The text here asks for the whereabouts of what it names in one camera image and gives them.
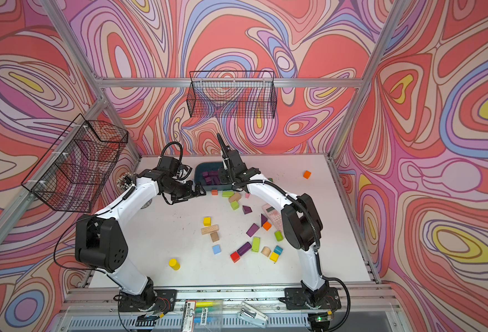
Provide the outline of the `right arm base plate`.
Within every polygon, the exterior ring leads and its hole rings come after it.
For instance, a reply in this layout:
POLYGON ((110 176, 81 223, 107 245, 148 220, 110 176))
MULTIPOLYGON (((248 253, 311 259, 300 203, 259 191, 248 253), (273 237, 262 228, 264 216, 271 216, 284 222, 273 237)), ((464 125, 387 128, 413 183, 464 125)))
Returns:
POLYGON ((335 312, 342 308, 338 289, 325 287, 317 291, 299 288, 284 289, 282 302, 288 310, 331 310, 335 312))

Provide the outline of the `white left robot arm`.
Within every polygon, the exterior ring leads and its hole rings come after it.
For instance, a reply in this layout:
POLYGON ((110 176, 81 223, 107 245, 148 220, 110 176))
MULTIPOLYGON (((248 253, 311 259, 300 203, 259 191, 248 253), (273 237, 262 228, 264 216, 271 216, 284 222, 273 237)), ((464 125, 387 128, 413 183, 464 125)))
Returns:
POLYGON ((119 286, 119 299, 138 311, 152 309, 157 295, 152 279, 128 258, 123 228, 158 196, 170 206, 204 196, 201 185, 188 179, 191 171, 181 157, 161 156, 153 169, 124 174, 119 180, 123 194, 96 214, 85 214, 76 222, 76 261, 103 272, 119 286))

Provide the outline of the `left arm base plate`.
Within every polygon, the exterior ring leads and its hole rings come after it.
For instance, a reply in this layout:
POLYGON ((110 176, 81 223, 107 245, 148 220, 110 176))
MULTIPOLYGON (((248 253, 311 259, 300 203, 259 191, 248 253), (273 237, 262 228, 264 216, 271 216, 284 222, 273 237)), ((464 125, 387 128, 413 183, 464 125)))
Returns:
POLYGON ((154 289, 151 293, 129 295, 120 292, 113 297, 119 311, 125 313, 167 313, 174 310, 177 291, 175 289, 154 289))

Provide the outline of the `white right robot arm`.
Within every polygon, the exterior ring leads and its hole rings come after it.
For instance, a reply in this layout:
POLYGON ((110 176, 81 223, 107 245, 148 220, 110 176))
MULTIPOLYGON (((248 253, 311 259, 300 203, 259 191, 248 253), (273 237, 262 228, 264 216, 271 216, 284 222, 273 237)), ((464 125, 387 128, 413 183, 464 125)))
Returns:
POLYGON ((268 180, 259 169, 247 167, 238 151, 224 143, 221 146, 223 166, 220 180, 235 190, 264 200, 281 214, 284 237, 298 250, 303 271, 301 288, 306 306, 318 307, 329 289, 321 271, 319 249, 323 224, 313 199, 308 194, 295 195, 268 180))

